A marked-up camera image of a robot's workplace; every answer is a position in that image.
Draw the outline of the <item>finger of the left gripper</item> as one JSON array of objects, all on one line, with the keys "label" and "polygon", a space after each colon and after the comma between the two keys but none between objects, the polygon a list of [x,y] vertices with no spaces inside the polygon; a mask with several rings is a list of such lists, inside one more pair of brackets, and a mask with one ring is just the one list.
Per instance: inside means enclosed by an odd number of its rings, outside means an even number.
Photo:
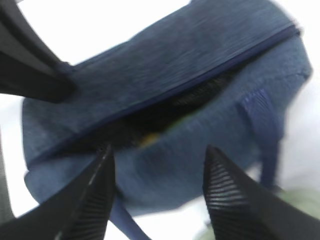
[{"label": "finger of the left gripper", "polygon": [[39,38],[17,0],[0,2],[0,92],[50,103],[68,98],[76,85],[62,62]]}]

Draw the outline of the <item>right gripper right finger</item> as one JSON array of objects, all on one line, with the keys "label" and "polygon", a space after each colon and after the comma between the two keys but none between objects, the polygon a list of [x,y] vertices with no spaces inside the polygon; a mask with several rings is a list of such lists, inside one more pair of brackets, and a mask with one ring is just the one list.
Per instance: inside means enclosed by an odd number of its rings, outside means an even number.
[{"label": "right gripper right finger", "polygon": [[318,240],[319,219],[286,203],[209,145],[203,195],[217,240]]}]

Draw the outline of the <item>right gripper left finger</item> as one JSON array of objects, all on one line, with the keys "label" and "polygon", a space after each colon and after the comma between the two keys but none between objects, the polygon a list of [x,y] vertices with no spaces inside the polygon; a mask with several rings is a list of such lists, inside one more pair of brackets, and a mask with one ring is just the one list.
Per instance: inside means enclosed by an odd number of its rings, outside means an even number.
[{"label": "right gripper left finger", "polygon": [[115,196],[111,146],[38,207],[0,227],[2,240],[102,240]]}]

